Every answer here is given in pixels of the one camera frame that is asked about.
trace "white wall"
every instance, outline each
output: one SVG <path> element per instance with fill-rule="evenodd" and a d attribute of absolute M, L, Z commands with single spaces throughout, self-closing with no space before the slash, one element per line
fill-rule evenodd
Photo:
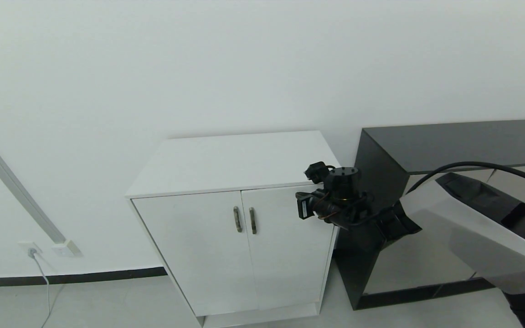
<path fill-rule="evenodd" d="M 163 139 L 525 118 L 525 2 L 0 2 L 0 277 L 158 266 L 123 194 Z"/>

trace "cabinet door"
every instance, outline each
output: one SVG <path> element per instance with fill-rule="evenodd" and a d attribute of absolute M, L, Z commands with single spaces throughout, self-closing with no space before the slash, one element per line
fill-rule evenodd
<path fill-rule="evenodd" d="M 240 191 L 133 203 L 196 316 L 257 309 Z"/>
<path fill-rule="evenodd" d="M 492 170 L 457 173 L 485 182 Z M 437 174 L 431 180 L 442 175 L 444 174 Z M 405 193 L 423 176 L 425 175 L 411 176 Z M 473 273 L 473 269 L 448 249 L 420 233 L 415 233 L 402 237 L 380 252 L 364 292 L 381 293 L 458 282 L 470 278 Z"/>
<path fill-rule="evenodd" d="M 515 169 L 525 172 L 525 166 Z M 488 184 L 525 202 L 525 179 L 523 177 L 497 170 L 490 177 Z"/>
<path fill-rule="evenodd" d="M 317 187 L 242 192 L 260 309 L 319 301 L 334 226 L 316 216 L 301 220 L 295 199 L 296 191 L 311 192 Z"/>

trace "gray floor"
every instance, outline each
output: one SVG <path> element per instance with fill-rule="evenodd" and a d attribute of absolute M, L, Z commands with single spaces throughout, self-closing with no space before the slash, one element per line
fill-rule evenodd
<path fill-rule="evenodd" d="M 167 277 L 53 285 L 56 305 L 46 328 L 198 328 Z M 46 287 L 0 287 L 0 327 L 39 328 Z M 520 328 L 497 289 L 352 311 L 344 284 L 331 267 L 321 314 L 248 328 Z"/>

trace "black countertop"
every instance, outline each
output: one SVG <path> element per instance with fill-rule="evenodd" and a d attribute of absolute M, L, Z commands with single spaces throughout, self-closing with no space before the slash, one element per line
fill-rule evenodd
<path fill-rule="evenodd" d="M 363 131 L 411 174 L 464 160 L 525 165 L 525 120 L 376 127 Z"/>

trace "metal handle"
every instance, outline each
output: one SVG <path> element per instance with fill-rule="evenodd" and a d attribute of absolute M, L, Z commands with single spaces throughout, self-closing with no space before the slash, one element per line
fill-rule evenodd
<path fill-rule="evenodd" d="M 252 226 L 252 234 L 257 234 L 257 223 L 254 220 L 254 208 L 248 208 L 248 213 L 250 213 L 250 226 Z"/>
<path fill-rule="evenodd" d="M 242 227 L 240 226 L 240 216 L 238 214 L 238 206 L 234 207 L 234 223 L 236 224 L 236 231 L 242 232 Z"/>

